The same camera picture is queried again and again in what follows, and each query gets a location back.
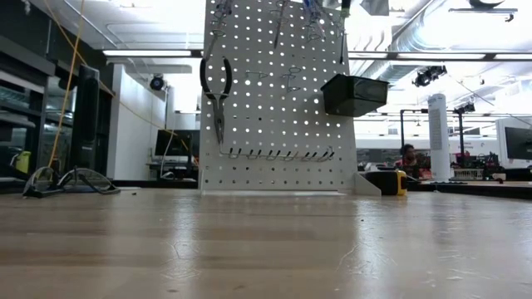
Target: white pegboard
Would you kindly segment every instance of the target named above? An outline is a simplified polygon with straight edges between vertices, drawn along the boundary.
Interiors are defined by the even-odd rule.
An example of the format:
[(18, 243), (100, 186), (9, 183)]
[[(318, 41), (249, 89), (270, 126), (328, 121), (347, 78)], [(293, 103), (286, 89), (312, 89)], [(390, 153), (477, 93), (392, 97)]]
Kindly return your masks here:
[[(217, 2), (207, 2), (205, 49), (213, 40)], [(355, 189), (352, 118), (326, 115), (320, 91), (337, 73), (348, 73), (348, 64), (339, 63), (342, 39), (337, 27), (323, 17), (326, 38), (309, 41), (302, 3), (289, 2), (284, 13), (288, 21), (274, 49), (278, 17), (271, 11), (276, 9), (275, 1), (234, 0), (233, 13), (224, 20), (225, 36), (214, 44), (207, 77), (213, 92), (224, 89), (225, 56), (234, 82), (224, 104), (221, 146), (213, 106), (206, 96), (202, 100), (200, 186), (203, 190)], [(339, 19), (339, 12), (327, 13), (332, 20)], [(347, 59), (347, 45), (344, 51)], [(289, 85), (299, 90), (288, 92), (284, 75), (292, 67), (301, 71)], [(314, 158), (301, 159), (305, 156)]]

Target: black plastic bin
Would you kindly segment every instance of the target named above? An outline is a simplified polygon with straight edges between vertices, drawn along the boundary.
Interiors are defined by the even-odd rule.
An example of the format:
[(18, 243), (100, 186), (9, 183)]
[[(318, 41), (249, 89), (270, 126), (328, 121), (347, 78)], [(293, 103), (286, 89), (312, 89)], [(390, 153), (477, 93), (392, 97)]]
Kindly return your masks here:
[(338, 74), (322, 87), (325, 112), (363, 116), (387, 103), (388, 85), (385, 81)]

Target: person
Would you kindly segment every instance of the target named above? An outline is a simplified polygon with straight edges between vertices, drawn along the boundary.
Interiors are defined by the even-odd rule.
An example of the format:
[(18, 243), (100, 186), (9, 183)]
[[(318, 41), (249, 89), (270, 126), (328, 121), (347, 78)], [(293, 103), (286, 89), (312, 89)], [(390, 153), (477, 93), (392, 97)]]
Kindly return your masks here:
[(397, 167), (417, 165), (416, 150), (414, 149), (413, 145), (409, 145), (409, 144), (403, 145), (401, 149), (401, 156), (404, 158), (396, 162)]

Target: yellow cable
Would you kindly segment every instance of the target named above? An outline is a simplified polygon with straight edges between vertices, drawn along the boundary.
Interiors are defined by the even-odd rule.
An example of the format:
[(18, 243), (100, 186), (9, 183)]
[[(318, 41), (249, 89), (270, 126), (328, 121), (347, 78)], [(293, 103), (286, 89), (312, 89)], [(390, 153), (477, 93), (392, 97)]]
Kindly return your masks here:
[[(83, 64), (85, 64), (86, 66), (89, 66), (89, 64), (86, 62), (85, 58), (83, 58), (83, 56), (80, 54), (80, 52), (77, 51), (77, 46), (75, 46), (74, 44), (72, 44), (72, 41), (70, 40), (70, 38), (68, 37), (67, 33), (65, 32), (65, 30), (62, 28), (61, 24), (59, 23), (57, 17), (56, 17), (56, 14), (52, 11), (52, 8), (50, 7), (50, 3), (48, 2), (48, 0), (44, 0), (44, 4), (47, 6), (47, 10), (48, 12), (50, 13), (50, 15), (52, 16), (52, 19), (53, 21), (56, 23), (57, 27), (59, 28), (59, 31), (61, 31), (62, 35), (65, 37), (66, 41), (68, 42), (68, 44), (70, 45), (70, 47), (74, 50), (74, 55), (79, 57), (81, 62), (83, 62)], [(103, 83), (102, 81), (99, 81), (100, 82), (100, 85), (101, 87), (103, 87), (104, 91), (107, 92), (109, 95), (112, 96), (112, 99), (115, 99), (115, 93), (111, 91), (111, 89), (109, 87), (106, 86), (105, 83)], [(174, 136), (178, 136), (173, 130), (167, 130), (165, 128), (163, 128), (162, 126), (160, 125), (157, 125), (157, 124), (154, 124), (153, 122), (151, 122), (151, 120), (147, 120), (146, 118), (144, 118), (142, 115), (139, 115), (138, 113), (136, 113), (134, 110), (132, 110), (129, 106), (127, 106), (126, 104), (124, 104), (121, 100), (118, 100), (120, 105), (123, 105), (124, 108), (126, 108), (129, 112), (131, 112), (133, 115), (135, 115), (136, 117), (140, 118), (141, 120), (153, 125), (154, 127), (158, 128), (158, 129), (161, 129), (161, 130), (164, 130), (165, 132), (167, 133), (170, 133)], [(63, 111), (62, 111), (62, 116), (61, 118), (64, 116), (64, 108), (65, 108), (65, 105), (63, 103)], [(183, 144), (183, 146), (185, 147), (185, 149), (187, 151), (191, 151), (191, 149), (189, 149), (189, 147), (186, 145), (186, 143), (181, 140), (181, 143)], [(194, 157), (194, 162), (196, 165), (199, 165), (200, 163), (198, 162), (198, 160), (196, 159), (196, 157)]]
[(70, 74), (68, 74), (68, 83), (66, 84), (65, 98), (63, 99), (63, 106), (61, 108), (61, 116), (59, 116), (59, 125), (57, 127), (56, 139), (53, 142), (52, 155), (50, 156), (50, 162), (48, 167), (52, 167), (53, 157), (56, 155), (57, 143), (59, 142), (59, 135), (61, 134), (61, 128), (63, 125), (63, 117), (65, 116), (65, 109), (67, 107), (68, 96), (70, 95), (70, 86), (72, 84), (72, 75), (74, 74), (74, 65), (76, 65), (76, 53), (80, 44), (81, 32), (83, 31), (83, 9), (85, 8), (85, 0), (81, 0), (80, 9), (80, 21), (77, 23), (77, 36), (76, 44), (74, 45), (74, 53), (72, 54), (72, 63), (70, 64)]

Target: wooden table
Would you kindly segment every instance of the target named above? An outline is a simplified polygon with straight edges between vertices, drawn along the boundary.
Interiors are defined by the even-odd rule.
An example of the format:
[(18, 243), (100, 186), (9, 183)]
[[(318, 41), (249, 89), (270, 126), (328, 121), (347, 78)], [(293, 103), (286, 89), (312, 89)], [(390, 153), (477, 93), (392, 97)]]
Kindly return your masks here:
[(10, 299), (532, 297), (523, 201), (13, 195), (0, 234)]

